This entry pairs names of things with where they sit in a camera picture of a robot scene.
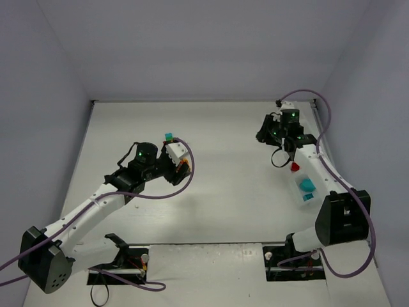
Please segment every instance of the gray wall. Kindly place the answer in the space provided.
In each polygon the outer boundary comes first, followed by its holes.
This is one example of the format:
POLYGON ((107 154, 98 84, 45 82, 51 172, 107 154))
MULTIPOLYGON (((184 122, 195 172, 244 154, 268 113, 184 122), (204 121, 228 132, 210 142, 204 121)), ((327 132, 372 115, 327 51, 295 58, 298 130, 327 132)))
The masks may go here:
POLYGON ((383 284, 408 306, 409 1, 372 0, 323 93, 336 165, 373 200, 383 284))
POLYGON ((320 89, 369 0, 39 0, 91 98, 320 89))
MULTIPOLYGON (((61 210, 89 117, 88 96, 36 1, 0 1, 0 263, 61 210)), ((0 281, 21 276, 17 265, 0 281)), ((0 288, 21 306, 28 281, 0 288)))

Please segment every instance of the red object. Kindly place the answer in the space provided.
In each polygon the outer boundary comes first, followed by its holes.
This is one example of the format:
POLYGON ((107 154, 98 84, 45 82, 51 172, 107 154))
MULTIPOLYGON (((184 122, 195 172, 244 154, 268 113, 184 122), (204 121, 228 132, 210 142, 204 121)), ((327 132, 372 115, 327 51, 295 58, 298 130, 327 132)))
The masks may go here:
POLYGON ((299 171, 299 170, 300 170, 300 166, 297 163, 295 162, 291 163, 291 171, 299 171))

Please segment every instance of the white tabletop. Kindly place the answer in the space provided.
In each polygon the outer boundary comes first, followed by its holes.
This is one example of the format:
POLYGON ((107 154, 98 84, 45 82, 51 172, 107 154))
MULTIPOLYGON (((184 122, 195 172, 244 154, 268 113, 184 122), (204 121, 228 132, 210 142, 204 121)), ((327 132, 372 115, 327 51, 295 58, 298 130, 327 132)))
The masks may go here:
MULTIPOLYGON (((306 133, 317 136, 310 105, 297 107, 306 133)), ((287 234, 313 225, 318 209, 297 209, 285 170, 270 164, 273 148, 255 139, 264 116, 275 110, 273 102, 97 103, 63 215, 89 197, 104 175, 115 171, 116 162, 134 141, 161 146, 164 133, 172 132, 194 152, 197 172, 192 185, 169 200, 131 201, 84 240, 114 232, 129 244, 282 242, 287 234)), ((143 194, 167 194, 177 188, 158 179, 149 182, 143 194)), ((354 242, 331 247, 328 258, 341 264, 337 267, 341 272, 350 272, 366 253, 365 242, 354 242), (349 253, 341 257, 338 249, 349 253)), ((160 245, 152 246, 150 255, 148 279, 165 282, 167 290, 149 293, 111 286, 107 307, 338 307, 352 306, 344 305, 348 302, 344 297, 355 295, 363 297, 359 306, 388 306, 373 264, 366 275, 347 281, 328 277, 327 272, 327 282, 278 283, 265 281, 260 244, 160 245)), ((51 295, 31 284, 25 307, 41 306, 92 306, 86 272, 72 276, 51 295)))

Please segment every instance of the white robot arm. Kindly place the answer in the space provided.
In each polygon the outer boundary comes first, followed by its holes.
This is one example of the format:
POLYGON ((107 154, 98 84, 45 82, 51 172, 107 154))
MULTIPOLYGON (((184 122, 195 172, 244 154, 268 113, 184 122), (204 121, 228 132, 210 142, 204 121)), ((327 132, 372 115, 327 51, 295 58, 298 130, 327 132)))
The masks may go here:
MULTIPOLYGON (((328 245, 366 239, 369 225, 364 213, 345 187, 334 180, 334 176, 341 176, 323 151, 317 150, 316 138, 304 134, 300 111, 287 103, 280 102, 279 107, 279 113, 265 116, 256 138, 261 143, 282 148, 289 155, 288 162, 296 163, 307 174, 323 201, 313 227, 287 236, 288 258, 328 245)), ((371 199, 368 193, 356 191, 348 183, 345 185, 353 190, 369 212, 371 199)))
POLYGON ((48 294, 61 288, 76 272, 99 264, 115 262, 120 265, 124 262, 129 257, 128 244, 113 233, 105 234, 98 241, 79 243, 109 214, 124 207, 142 192, 146 182, 164 177, 169 183, 178 185, 189 176, 189 162, 184 158, 189 151, 183 143, 167 136, 160 157, 157 157, 158 148, 155 145, 134 143, 137 145, 135 158, 127 167, 121 165, 132 145, 118 162, 120 168, 112 175, 105 176, 105 183, 88 200, 46 228, 38 230, 33 226, 24 233, 20 253, 46 240, 49 242, 23 256, 19 260, 20 269, 48 294))

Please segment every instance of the purple cable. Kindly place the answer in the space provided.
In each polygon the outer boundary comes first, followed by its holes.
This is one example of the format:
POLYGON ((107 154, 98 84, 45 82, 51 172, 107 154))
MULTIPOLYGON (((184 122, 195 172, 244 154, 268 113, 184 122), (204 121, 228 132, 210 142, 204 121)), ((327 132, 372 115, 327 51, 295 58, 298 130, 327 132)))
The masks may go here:
POLYGON ((283 267, 283 266, 282 266, 283 264, 286 264, 286 263, 288 263, 288 262, 292 262, 292 261, 295 261, 295 260, 300 260, 300 259, 304 259, 304 258, 307 258, 307 257, 311 257, 311 256, 312 256, 313 254, 315 254, 315 253, 317 253, 317 252, 316 252, 316 251, 312 251, 312 252, 310 252, 310 253, 306 253, 306 254, 301 255, 301 256, 297 256, 297 257, 285 259, 285 260, 283 260, 283 261, 280 261, 280 262, 277 264, 277 266, 278 266, 280 269, 293 270, 293 271, 324 271, 324 269, 321 269, 321 268, 319 268, 319 267, 306 267, 306 268, 298 268, 298 267, 296 267, 296 268, 294 268, 294 267, 283 267))
MULTIPOLYGON (((190 159, 192 161, 192 171, 190 173, 189 179, 187 180, 186 184, 178 191, 173 192, 171 194, 168 195, 162 195, 162 196, 147 196, 147 195, 139 195, 139 194, 134 194, 134 193, 129 193, 129 192, 109 192, 109 193, 105 193, 105 194, 101 194, 100 196, 98 196, 97 198, 95 198, 96 201, 101 200, 102 198, 105 198, 107 196, 111 196, 111 195, 125 195, 125 196, 131 196, 131 197, 136 197, 136 198, 144 198, 147 200, 164 200, 166 198, 170 198, 173 196, 176 196, 180 193, 182 193, 184 190, 186 190, 186 188, 190 185, 190 183, 192 182, 193 179, 193 175, 194 175, 194 171, 195 171, 195 162, 194 162, 194 157, 193 157, 193 153, 192 153, 192 149, 190 148, 190 146, 182 139, 180 138, 174 138, 174 140, 181 142, 183 145, 185 145, 189 155, 190 155, 190 159)), ((10 259, 9 261, 7 261, 5 264, 3 264, 2 266, 0 266, 0 272, 2 270, 4 270, 5 268, 7 268, 10 264, 12 264, 13 262, 16 262, 17 260, 20 260, 21 258, 24 258, 25 256, 27 256, 28 254, 32 253, 33 251, 37 250, 38 248, 46 245, 47 243, 49 243, 51 240, 55 239, 58 235, 60 235, 63 231, 65 231, 68 227, 70 227, 72 225, 72 223, 74 223, 80 216, 82 216, 85 211, 87 211, 89 208, 91 208, 94 205, 94 202, 90 202, 88 205, 86 205, 80 212, 78 212, 69 222, 67 222, 67 224, 65 224, 64 227, 62 227, 60 230, 58 230, 54 235, 51 235, 49 238, 45 239, 44 241, 42 241, 41 243, 38 243, 37 245, 34 245, 33 247, 27 249, 26 251, 24 251, 23 253, 17 255, 16 257, 10 259)), ((25 276, 21 276, 9 281, 5 281, 4 283, 0 284, 1 286, 5 286, 5 285, 9 285, 10 283, 14 283, 16 281, 22 280, 25 276)))
POLYGON ((23 275, 23 276, 20 276, 20 277, 17 277, 17 278, 14 278, 14 279, 5 281, 4 283, 0 283, 0 287, 2 287, 2 286, 7 286, 7 285, 9 285, 10 283, 15 283, 16 281, 20 281, 20 280, 22 280, 22 279, 24 279, 24 278, 27 278, 27 277, 28 277, 27 275, 23 275))
POLYGON ((132 283, 129 280, 126 280, 125 278, 119 277, 118 275, 115 275, 111 272, 107 272, 101 269, 97 269, 96 267, 90 267, 89 268, 90 271, 95 271, 104 275, 108 275, 112 278, 115 278, 116 280, 122 281, 123 283, 126 283, 127 285, 142 289, 142 290, 146 290, 146 291, 150 291, 150 292, 160 292, 166 289, 166 285, 164 283, 160 283, 158 281, 145 281, 145 285, 158 285, 158 286, 162 286, 162 288, 148 288, 148 287, 144 287, 141 285, 138 285, 137 283, 132 283))
POLYGON ((324 133, 326 133, 326 131, 328 131, 328 128, 330 127, 330 123, 331 123, 331 107, 328 104, 327 100, 325 99, 325 97, 323 95, 321 95, 320 93, 313 91, 313 90, 308 90, 308 89, 300 89, 300 90, 295 90, 295 91, 291 91, 288 94, 285 94, 281 100, 284 100, 285 98, 287 98, 288 96, 294 94, 294 93, 299 93, 299 92, 308 92, 308 93, 313 93, 317 96, 319 96, 319 98, 322 99, 322 101, 324 101, 327 110, 328 110, 328 120, 327 120, 327 124, 324 126, 321 134, 318 136, 317 139, 317 144, 316 144, 316 151, 318 154, 318 159, 321 161, 322 165, 324 166, 324 168, 330 173, 330 175, 339 182, 339 184, 342 185, 342 187, 344 189, 347 190, 348 193, 351 194, 352 198, 357 202, 359 208, 361 209, 362 213, 364 214, 366 221, 368 222, 369 225, 369 232, 371 234, 371 249, 369 251, 368 257, 366 258, 364 264, 361 265, 361 267, 359 269, 357 269, 356 271, 349 273, 349 274, 339 274, 338 272, 336 272, 331 265, 328 262, 327 256, 324 252, 324 250, 322 248, 319 248, 319 251, 321 251, 322 257, 324 259, 324 262, 326 263, 328 270, 330 270, 330 272, 339 277, 339 278, 351 278, 354 277, 360 273, 362 273, 364 270, 366 270, 366 268, 368 267, 368 265, 371 263, 372 258, 375 255, 375 249, 376 249, 376 235, 375 235, 375 228, 373 226, 371 217, 368 214, 368 211, 366 210, 364 204, 361 202, 361 200, 359 199, 359 197, 355 194, 355 192, 352 191, 352 189, 350 187, 348 187, 345 182, 343 182, 328 166, 328 164, 324 161, 323 157, 320 155, 320 142, 324 136, 324 133))

